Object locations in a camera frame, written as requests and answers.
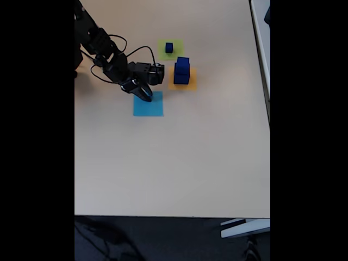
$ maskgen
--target dark floor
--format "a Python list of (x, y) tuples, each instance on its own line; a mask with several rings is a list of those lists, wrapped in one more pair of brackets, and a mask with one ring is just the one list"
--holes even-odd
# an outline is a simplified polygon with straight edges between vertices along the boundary
[[(174, 217), (94, 217), (122, 229), (136, 244), (146, 261), (243, 261), (247, 237), (222, 239), (220, 223), (227, 219)], [(103, 240), (84, 226), (78, 228), (98, 247)], [(270, 260), (270, 232), (255, 235), (262, 261)], [(128, 245), (110, 245), (110, 256), (132, 253)], [(75, 229), (75, 260), (103, 261), (104, 257)]]

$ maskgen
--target white table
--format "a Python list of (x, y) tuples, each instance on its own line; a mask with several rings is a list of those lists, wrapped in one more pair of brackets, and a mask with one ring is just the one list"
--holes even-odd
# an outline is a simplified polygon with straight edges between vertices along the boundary
[[(133, 95), (75, 79), (75, 214), (270, 217), (270, 129), (247, 0), (82, 0), (126, 53), (183, 39), (197, 91), (162, 85), (164, 117), (134, 117)], [(115, 39), (119, 48), (122, 40)], [(128, 61), (151, 62), (143, 49)], [(95, 73), (103, 76), (100, 69)]]

